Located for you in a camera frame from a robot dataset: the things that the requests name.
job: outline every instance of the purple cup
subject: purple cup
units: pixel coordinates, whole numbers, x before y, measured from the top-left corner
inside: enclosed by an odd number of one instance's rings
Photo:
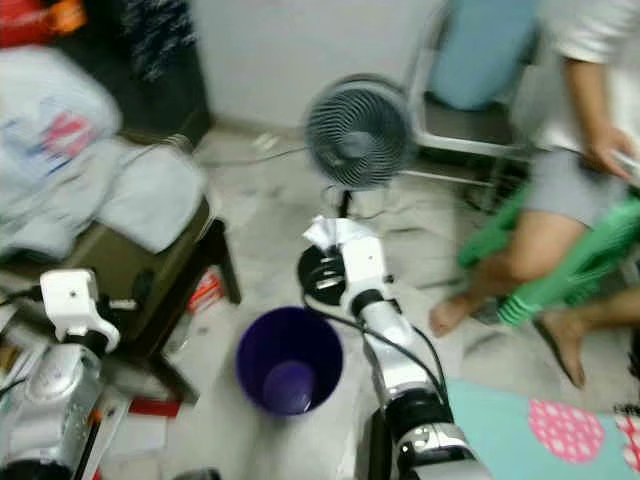
[[[329,322],[300,307],[259,317],[236,352],[236,375],[267,412],[299,415],[323,403],[342,374],[342,346]]]

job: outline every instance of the white wall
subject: white wall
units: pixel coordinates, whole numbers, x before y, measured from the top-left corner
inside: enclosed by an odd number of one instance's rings
[[[440,0],[192,0],[213,109],[295,127],[313,96],[351,73],[403,81]]]

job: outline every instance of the gray shorts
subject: gray shorts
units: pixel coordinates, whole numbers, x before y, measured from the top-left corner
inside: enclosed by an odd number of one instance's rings
[[[531,162],[531,193],[525,210],[557,213],[593,227],[627,193],[627,183],[584,166],[582,155],[553,150]]]

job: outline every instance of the pink polka dot pattern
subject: pink polka dot pattern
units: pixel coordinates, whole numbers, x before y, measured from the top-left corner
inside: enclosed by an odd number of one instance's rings
[[[569,463],[593,461],[604,442],[595,415],[561,403],[531,400],[529,426],[547,450]]]
[[[627,445],[622,452],[624,461],[633,470],[640,472],[640,418],[616,417],[618,429],[627,437]]]

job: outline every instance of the hand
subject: hand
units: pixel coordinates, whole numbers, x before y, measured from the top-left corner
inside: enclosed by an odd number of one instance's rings
[[[589,167],[600,172],[630,180],[631,175],[617,162],[613,152],[619,150],[635,158],[633,142],[623,131],[606,126],[591,136],[586,161]]]

